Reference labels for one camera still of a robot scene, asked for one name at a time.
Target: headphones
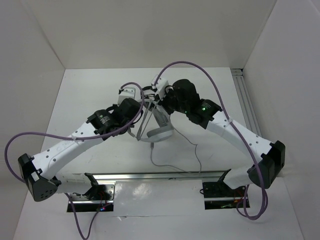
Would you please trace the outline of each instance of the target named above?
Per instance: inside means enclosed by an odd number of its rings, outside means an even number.
[[[153,102],[151,99],[145,99],[145,102],[151,102],[151,106],[153,105]],[[159,128],[153,129],[151,131],[148,131],[146,133],[147,138],[141,138],[140,141],[147,142],[147,143],[158,143],[161,141],[164,141],[168,138],[170,138],[174,134],[174,126],[172,125],[170,121],[170,116],[166,112],[166,110],[160,106],[160,105],[153,105],[154,109],[153,116],[155,118],[155,121],[158,123]],[[131,132],[131,129],[129,128],[127,131],[132,137],[136,138],[136,135],[134,135]]]

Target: white table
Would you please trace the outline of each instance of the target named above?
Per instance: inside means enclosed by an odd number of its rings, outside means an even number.
[[[228,68],[207,68],[216,81],[229,114],[245,124],[234,82]],[[158,68],[148,69],[70,69],[66,70],[47,132],[68,135],[88,116],[117,102],[119,87],[126,82],[150,84]],[[164,76],[170,83],[187,78],[195,83],[204,99],[218,102],[206,77],[195,68],[172,68]],[[224,139],[190,123],[174,113],[172,123],[191,141],[199,144],[198,156],[204,170],[226,170],[251,163]],[[46,138],[42,150],[57,140]],[[194,148],[180,135],[157,143],[154,159],[186,170],[197,170]],[[137,142],[128,134],[108,139],[77,157],[62,170],[71,173],[167,172],[150,163],[150,145]],[[117,239],[288,239],[302,240],[302,234],[282,178],[277,178],[269,193],[269,208],[255,222],[237,214],[235,209],[205,210],[199,190],[200,180],[117,183],[114,211],[101,212],[92,228],[91,240]],[[249,190],[251,208],[256,213],[261,191]],[[28,193],[14,236],[15,240],[77,240],[72,213],[66,213],[67,198],[55,194],[43,202],[34,202]],[[80,225],[88,231],[92,212],[78,214]]]

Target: robotic arm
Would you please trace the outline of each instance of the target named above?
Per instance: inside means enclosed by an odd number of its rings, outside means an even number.
[[[280,141],[272,143],[235,120],[228,119],[219,105],[208,99],[200,99],[194,84],[187,79],[178,80],[170,86],[168,81],[160,78],[151,89],[155,93],[155,102],[169,115],[173,112],[185,114],[192,123],[218,134],[250,156],[244,142],[231,126],[231,123],[234,124],[250,145],[261,170],[264,187],[270,187],[285,163],[285,146]],[[134,91],[131,89],[124,89],[119,93],[118,105],[98,110],[89,116],[87,121],[69,136],[73,140],[61,141],[34,156],[25,153],[19,157],[21,176],[36,202],[43,201],[54,193],[77,193],[91,199],[104,190],[104,186],[99,185],[92,174],[59,176],[57,173],[81,153],[107,139],[99,137],[76,140],[77,138],[90,138],[113,132],[133,119],[139,112],[140,103],[134,100],[135,94],[132,92]],[[252,165],[229,170],[222,176],[221,181],[231,189],[249,184],[260,186],[257,169]]]

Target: white floor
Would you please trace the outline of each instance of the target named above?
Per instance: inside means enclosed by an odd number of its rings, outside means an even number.
[[[230,70],[207,70],[216,81],[229,114],[244,124]],[[67,70],[47,132],[68,135],[94,111],[116,103],[122,84],[137,82],[147,86],[159,71],[158,68]],[[172,68],[164,77],[171,84],[187,78],[195,83],[202,98],[219,103],[210,82],[195,68]],[[182,114],[174,113],[172,123],[199,144],[198,156],[203,170],[226,170],[251,161],[222,138],[190,123]],[[55,142],[46,138],[42,150]],[[157,143],[154,153],[158,163],[170,163],[187,170],[199,167],[193,146],[177,134]],[[170,170],[153,166],[149,157],[149,144],[137,142],[125,134],[91,148],[62,171],[128,173]],[[117,183],[114,212],[98,215],[90,239],[303,239],[282,178],[276,179],[268,190],[268,210],[255,222],[241,217],[235,209],[205,210],[200,188],[199,180]],[[249,213],[256,213],[261,201],[258,187],[250,189],[249,199]],[[66,213],[67,203],[63,194],[56,194],[43,202],[34,202],[28,194],[14,239],[79,239],[73,214]],[[93,213],[79,213],[78,216],[80,225],[87,232]]]

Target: white wall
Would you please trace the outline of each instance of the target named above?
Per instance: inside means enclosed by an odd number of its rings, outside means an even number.
[[[0,6],[0,187],[1,239],[13,238],[27,188],[4,162],[4,148],[15,134],[45,132],[64,74],[55,54],[18,0]],[[22,137],[9,149],[14,170],[25,152],[41,149],[43,137]]]
[[[319,0],[278,0],[244,68],[262,134],[286,144],[283,173],[305,240],[320,238],[319,10]]]
[[[276,0],[27,0],[67,69],[243,68]]]

